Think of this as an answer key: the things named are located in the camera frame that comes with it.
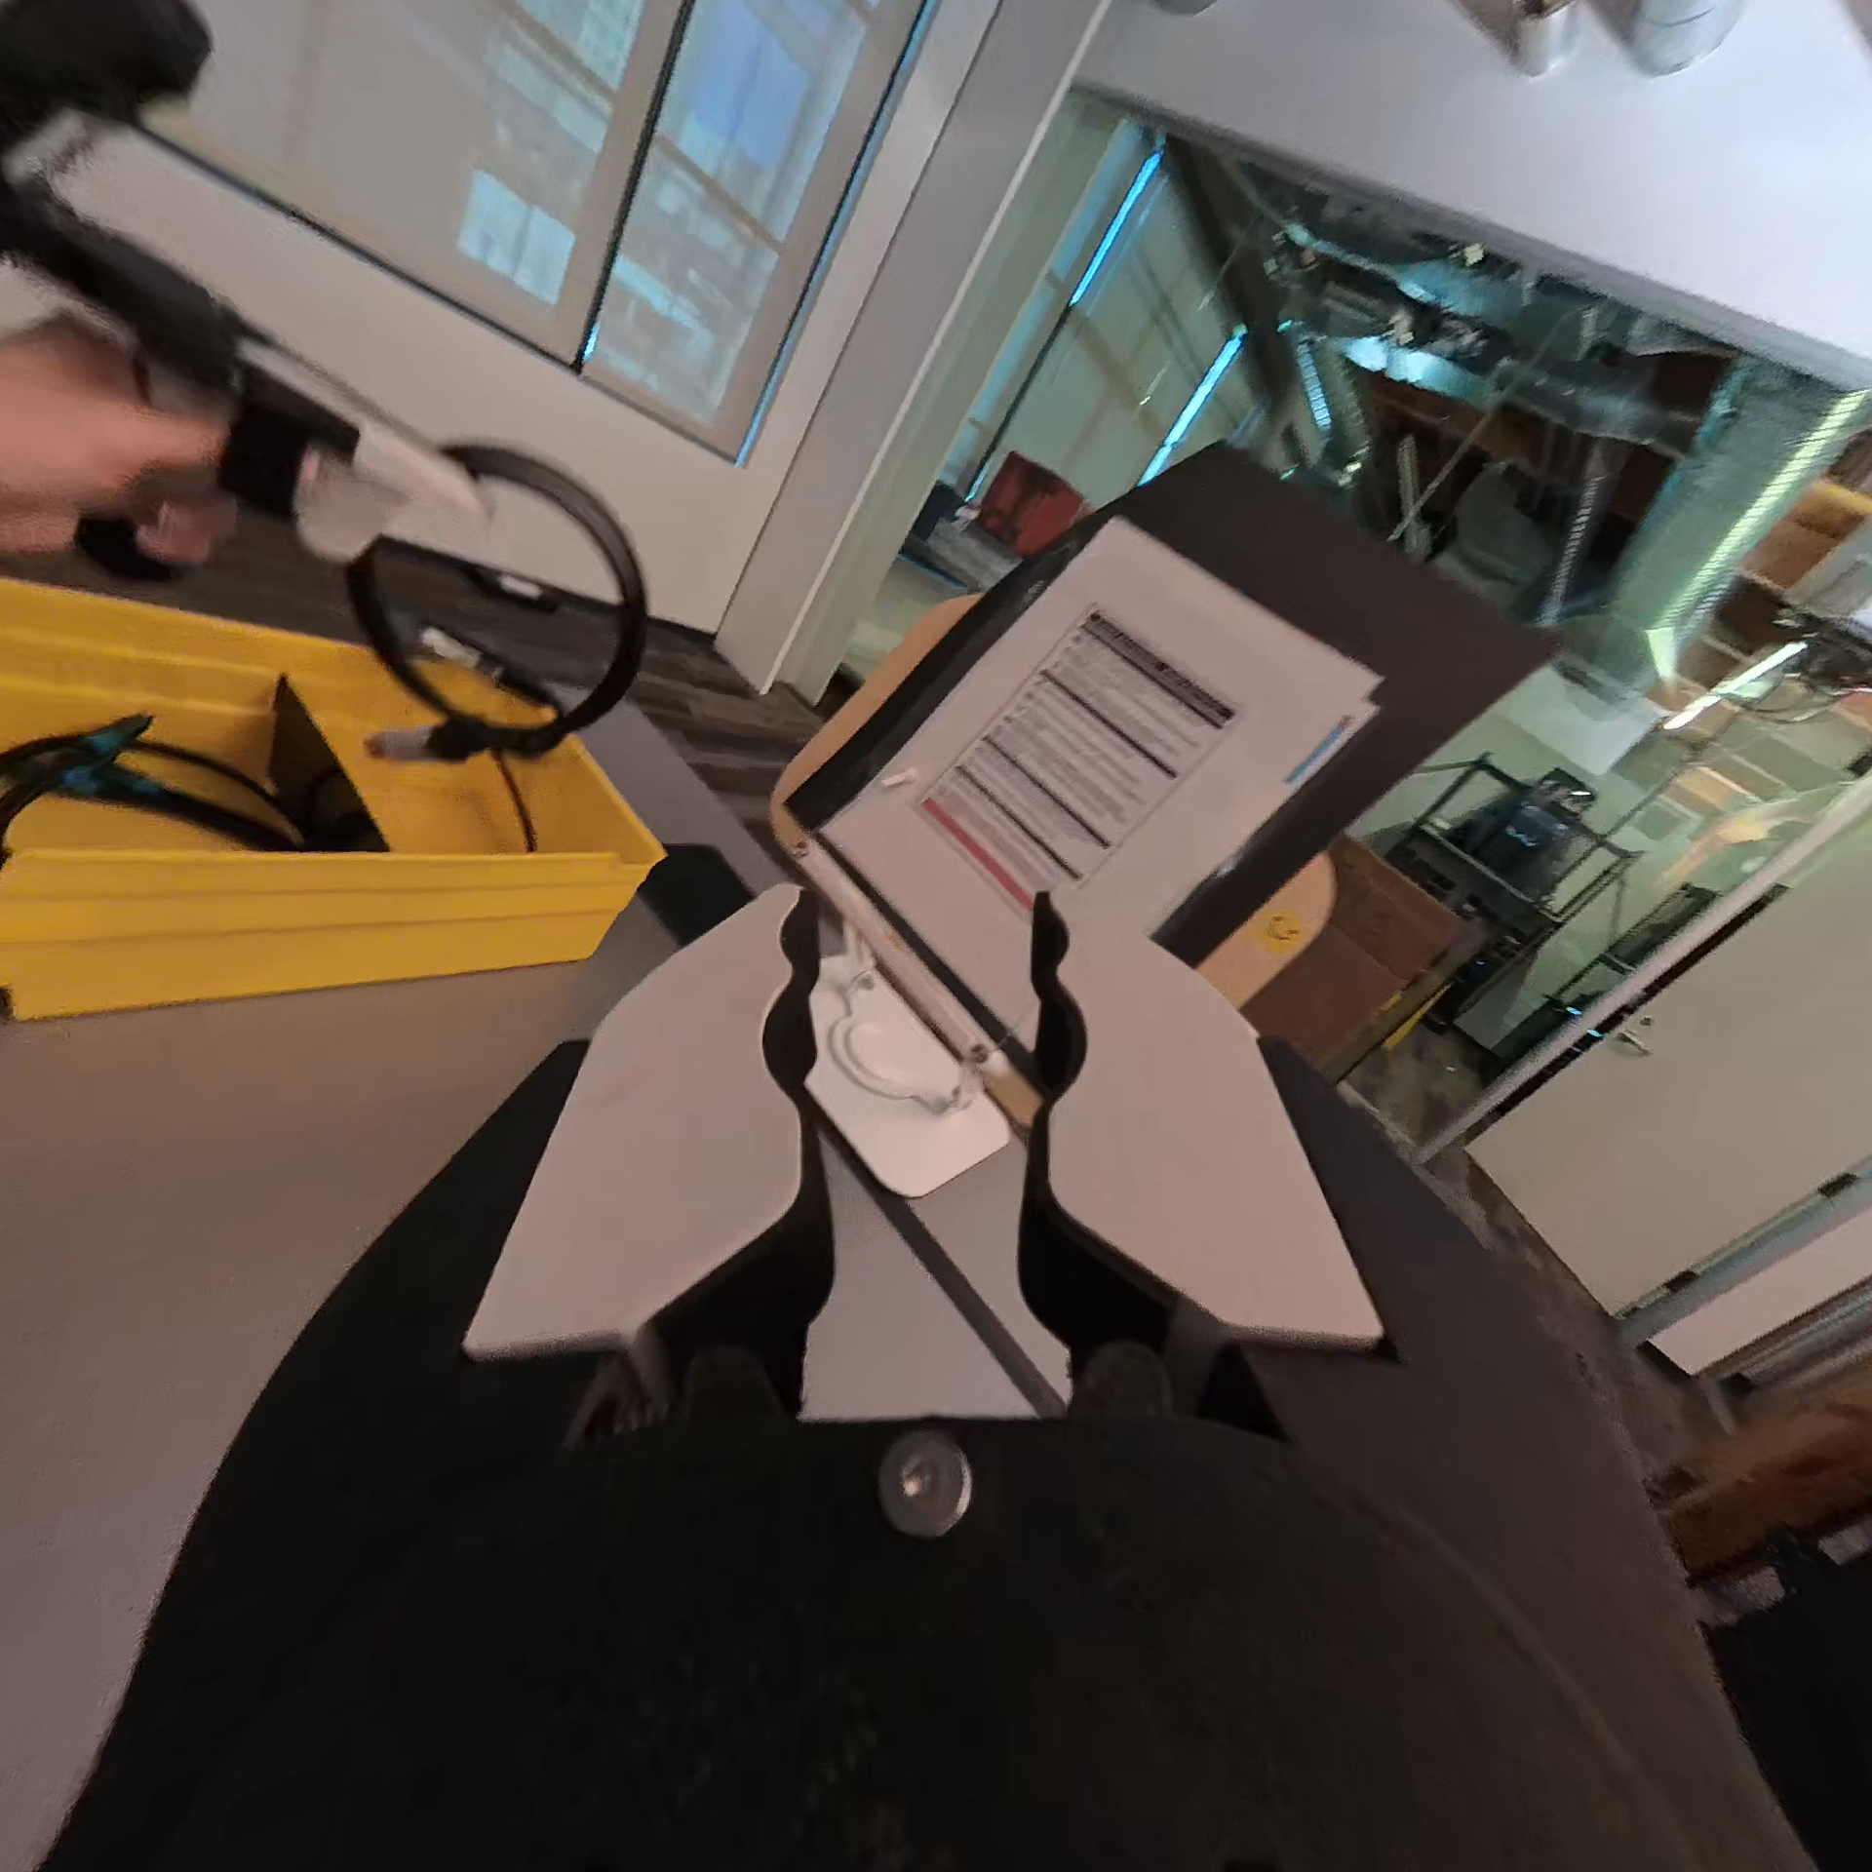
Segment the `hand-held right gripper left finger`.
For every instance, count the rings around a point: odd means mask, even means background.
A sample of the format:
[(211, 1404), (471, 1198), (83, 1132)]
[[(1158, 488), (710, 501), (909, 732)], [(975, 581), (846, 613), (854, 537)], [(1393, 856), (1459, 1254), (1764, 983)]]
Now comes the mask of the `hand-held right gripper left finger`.
[(731, 1357), (802, 1414), (835, 1276), (818, 971), (815, 903), (780, 882), (612, 1004), (463, 1332), (473, 1362), (612, 1351), (671, 1401)]

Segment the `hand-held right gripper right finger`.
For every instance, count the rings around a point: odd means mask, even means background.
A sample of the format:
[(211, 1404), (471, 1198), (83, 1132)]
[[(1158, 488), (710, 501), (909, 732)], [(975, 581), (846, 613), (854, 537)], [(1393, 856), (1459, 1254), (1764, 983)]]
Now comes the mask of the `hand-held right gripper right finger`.
[(1033, 903), (1019, 1288), (1072, 1412), (1260, 1412), (1249, 1351), (1389, 1331), (1249, 1023), (1155, 941)]

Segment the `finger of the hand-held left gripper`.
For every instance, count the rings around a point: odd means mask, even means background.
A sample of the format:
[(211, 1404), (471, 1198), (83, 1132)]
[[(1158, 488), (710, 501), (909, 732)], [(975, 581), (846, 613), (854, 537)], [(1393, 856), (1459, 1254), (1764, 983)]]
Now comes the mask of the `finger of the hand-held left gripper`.
[(301, 429), (317, 468), (293, 473), (298, 518), (397, 518), (408, 507), (491, 518), (483, 482), (452, 451), (276, 340), (244, 340), (244, 411)]
[(357, 562), (419, 494), (397, 465), (305, 464), (296, 476), (296, 538), (324, 564)]

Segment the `yellow plastic bin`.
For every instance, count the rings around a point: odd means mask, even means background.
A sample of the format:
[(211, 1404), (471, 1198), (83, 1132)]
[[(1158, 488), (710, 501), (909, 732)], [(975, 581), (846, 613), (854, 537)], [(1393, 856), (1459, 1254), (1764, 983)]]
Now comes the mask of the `yellow plastic bin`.
[(432, 716), (363, 646), (4, 580), (4, 746), (150, 716), (268, 782), (287, 674), (387, 853), (260, 853), (54, 798), (4, 830), (3, 984), (20, 1020), (588, 961), (663, 847), (595, 758), (389, 761)]

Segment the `person's left hand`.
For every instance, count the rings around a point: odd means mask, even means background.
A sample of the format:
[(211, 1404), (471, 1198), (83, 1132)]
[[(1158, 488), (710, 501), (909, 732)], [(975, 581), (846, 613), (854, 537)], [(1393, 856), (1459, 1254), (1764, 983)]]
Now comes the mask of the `person's left hand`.
[(86, 518), (126, 518), (159, 564), (201, 565), (234, 532), (219, 490), (228, 428), (155, 408), (111, 339), (47, 319), (3, 340), (3, 553), (66, 553)]

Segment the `brown cardboard box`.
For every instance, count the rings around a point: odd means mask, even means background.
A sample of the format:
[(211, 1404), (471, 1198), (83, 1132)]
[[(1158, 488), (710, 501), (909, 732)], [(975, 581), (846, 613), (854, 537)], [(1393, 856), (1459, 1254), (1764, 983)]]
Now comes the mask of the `brown cardboard box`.
[(1254, 993), (1244, 1018), (1339, 1079), (1401, 1018), (1401, 1000), (1469, 942), (1471, 925), (1351, 835), (1327, 847), (1335, 897), (1322, 934)]

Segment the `large gridded window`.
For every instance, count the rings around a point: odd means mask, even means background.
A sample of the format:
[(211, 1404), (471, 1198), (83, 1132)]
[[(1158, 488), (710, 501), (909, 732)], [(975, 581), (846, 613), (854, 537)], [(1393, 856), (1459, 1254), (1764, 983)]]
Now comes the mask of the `large gridded window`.
[(155, 134), (737, 458), (915, 1), (201, 1)]

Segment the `printed instruction sheet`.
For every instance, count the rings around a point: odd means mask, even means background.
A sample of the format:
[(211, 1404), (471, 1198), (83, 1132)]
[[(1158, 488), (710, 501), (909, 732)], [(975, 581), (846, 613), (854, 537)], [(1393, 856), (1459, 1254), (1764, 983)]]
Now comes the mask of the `printed instruction sheet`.
[(818, 835), (1030, 1038), (1033, 899), (1153, 936), (1366, 727), (1374, 683), (1111, 521)]

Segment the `red case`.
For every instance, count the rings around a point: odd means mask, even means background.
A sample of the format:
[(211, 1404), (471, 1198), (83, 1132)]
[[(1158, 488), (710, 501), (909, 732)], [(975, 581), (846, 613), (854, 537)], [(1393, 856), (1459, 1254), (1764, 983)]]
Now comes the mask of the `red case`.
[(974, 504), (974, 525), (1026, 558), (1054, 545), (1089, 506), (1072, 482), (1021, 451), (1007, 451)]

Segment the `black equipment case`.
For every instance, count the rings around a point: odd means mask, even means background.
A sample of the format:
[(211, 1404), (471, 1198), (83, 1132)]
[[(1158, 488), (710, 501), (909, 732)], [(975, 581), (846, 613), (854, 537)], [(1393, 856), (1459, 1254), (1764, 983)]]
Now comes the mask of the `black equipment case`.
[(1775, 1603), (1707, 1628), (1716, 1671), (1813, 1867), (1870, 1867), (1870, 1572), (1779, 1533)]

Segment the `silver flexible duct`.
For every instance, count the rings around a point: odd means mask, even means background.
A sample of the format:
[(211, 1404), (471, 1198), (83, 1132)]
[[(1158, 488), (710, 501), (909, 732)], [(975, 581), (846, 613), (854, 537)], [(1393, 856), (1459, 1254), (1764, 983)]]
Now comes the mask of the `silver flexible duct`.
[(1870, 418), (1870, 392), (1741, 358), (1618, 558), (1576, 655), (1626, 692), (1668, 680), (1745, 558)]

